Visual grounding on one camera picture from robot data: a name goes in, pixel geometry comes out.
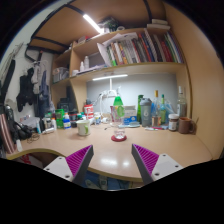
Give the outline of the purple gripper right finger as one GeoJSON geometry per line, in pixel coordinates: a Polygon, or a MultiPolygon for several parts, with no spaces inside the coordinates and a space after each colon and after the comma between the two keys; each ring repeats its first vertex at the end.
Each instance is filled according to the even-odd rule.
{"type": "Polygon", "coordinates": [[[182,169],[182,166],[166,153],[158,155],[137,144],[132,145],[131,153],[145,185],[182,169]]]}

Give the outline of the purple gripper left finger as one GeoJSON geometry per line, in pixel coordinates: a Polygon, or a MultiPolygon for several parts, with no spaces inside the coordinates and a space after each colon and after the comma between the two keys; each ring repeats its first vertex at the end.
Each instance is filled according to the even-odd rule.
{"type": "Polygon", "coordinates": [[[58,156],[44,170],[81,185],[93,155],[93,146],[89,145],[67,157],[58,156]]]}

